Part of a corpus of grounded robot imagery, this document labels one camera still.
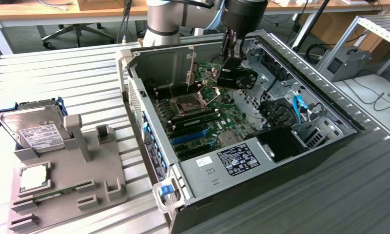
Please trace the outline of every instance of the motherboard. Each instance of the motherboard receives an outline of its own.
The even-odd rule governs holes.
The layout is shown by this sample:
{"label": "motherboard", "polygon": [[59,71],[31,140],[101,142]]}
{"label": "motherboard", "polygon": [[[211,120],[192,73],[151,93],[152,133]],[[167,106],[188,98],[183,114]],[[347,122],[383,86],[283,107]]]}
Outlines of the motherboard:
{"label": "motherboard", "polygon": [[188,160],[243,141],[256,131],[232,98],[217,87],[221,66],[195,64],[195,84],[156,90],[152,98],[176,155]]}

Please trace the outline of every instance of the hard drive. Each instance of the hard drive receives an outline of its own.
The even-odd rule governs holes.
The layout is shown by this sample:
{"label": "hard drive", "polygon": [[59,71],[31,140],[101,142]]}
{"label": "hard drive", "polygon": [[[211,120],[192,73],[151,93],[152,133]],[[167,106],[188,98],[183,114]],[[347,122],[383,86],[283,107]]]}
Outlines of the hard drive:
{"label": "hard drive", "polygon": [[64,148],[71,133],[64,129],[64,107],[55,99],[22,103],[0,109],[0,125],[14,137],[20,149],[37,153]]}

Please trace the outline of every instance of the office chair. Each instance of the office chair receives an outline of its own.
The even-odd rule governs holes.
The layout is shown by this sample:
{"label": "office chair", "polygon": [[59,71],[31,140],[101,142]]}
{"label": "office chair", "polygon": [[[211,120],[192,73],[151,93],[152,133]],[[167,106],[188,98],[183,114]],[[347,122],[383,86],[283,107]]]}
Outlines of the office chair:
{"label": "office chair", "polygon": [[[53,49],[52,43],[48,40],[56,38],[57,36],[60,36],[60,35],[71,32],[71,31],[76,31],[76,34],[77,34],[77,47],[81,47],[81,42],[80,42],[81,30],[88,31],[91,33],[95,33],[95,34],[97,34],[100,36],[104,36],[104,37],[109,38],[111,39],[111,44],[113,44],[115,43],[113,36],[111,34],[105,33],[105,32],[101,32],[99,30],[95,30],[93,28],[89,28],[88,25],[91,25],[91,24],[92,23],[76,23],[76,24],[72,24],[68,27],[64,27],[64,25],[60,24],[59,25],[59,30],[55,33],[52,33],[51,35],[45,36],[41,39],[43,42],[44,42],[44,44],[43,44],[44,47],[47,49]],[[103,28],[101,23],[97,23],[97,28],[99,29]]]}

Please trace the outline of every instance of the wooden desk surface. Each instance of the wooden desk surface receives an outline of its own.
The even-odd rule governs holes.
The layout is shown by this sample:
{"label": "wooden desk surface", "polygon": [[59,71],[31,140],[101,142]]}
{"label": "wooden desk surface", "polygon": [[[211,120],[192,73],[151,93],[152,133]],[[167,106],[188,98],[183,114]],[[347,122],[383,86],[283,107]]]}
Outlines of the wooden desk surface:
{"label": "wooden desk surface", "polygon": [[[55,18],[75,18],[75,17],[99,17],[99,16],[121,16],[123,9],[91,10],[80,11],[77,0],[48,0],[49,3],[64,3],[72,1],[75,4],[67,6],[68,10],[63,11],[53,7],[48,7],[37,2],[37,0],[15,0],[14,4],[0,4],[0,20],[29,20],[29,19],[55,19]],[[384,6],[390,5],[389,0],[381,0]],[[319,3],[309,4],[307,9],[320,8],[323,0]],[[348,5],[341,0],[332,0],[328,9],[333,8],[359,8],[361,5]],[[289,4],[281,7],[275,2],[269,1],[267,12],[288,11],[303,9],[304,5]],[[148,7],[145,0],[133,0],[132,15],[145,15]]]}

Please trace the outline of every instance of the chair wheel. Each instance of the chair wheel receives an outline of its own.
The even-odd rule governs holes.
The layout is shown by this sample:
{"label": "chair wheel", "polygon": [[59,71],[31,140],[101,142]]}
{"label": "chair wheel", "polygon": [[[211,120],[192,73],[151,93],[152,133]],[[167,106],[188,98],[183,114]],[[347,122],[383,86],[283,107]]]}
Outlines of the chair wheel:
{"label": "chair wheel", "polygon": [[52,43],[51,42],[44,42],[44,47],[47,48],[47,49],[53,49],[55,47],[52,46]]}

